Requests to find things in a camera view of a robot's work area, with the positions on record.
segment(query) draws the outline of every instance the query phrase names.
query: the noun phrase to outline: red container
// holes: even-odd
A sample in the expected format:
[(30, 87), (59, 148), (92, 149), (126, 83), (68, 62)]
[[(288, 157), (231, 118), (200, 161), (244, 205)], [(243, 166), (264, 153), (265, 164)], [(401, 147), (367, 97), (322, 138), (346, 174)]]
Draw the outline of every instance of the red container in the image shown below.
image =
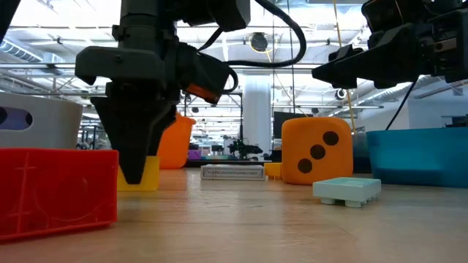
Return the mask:
[(118, 152), (0, 149), (0, 240), (111, 224)]

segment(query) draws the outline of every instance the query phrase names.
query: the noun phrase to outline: teal container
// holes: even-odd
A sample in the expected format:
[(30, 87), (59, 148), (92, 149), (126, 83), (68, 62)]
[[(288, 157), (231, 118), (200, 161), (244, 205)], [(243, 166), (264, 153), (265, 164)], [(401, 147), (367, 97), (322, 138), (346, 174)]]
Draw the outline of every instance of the teal container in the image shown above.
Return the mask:
[(413, 186), (468, 187), (468, 128), (371, 131), (374, 178)]

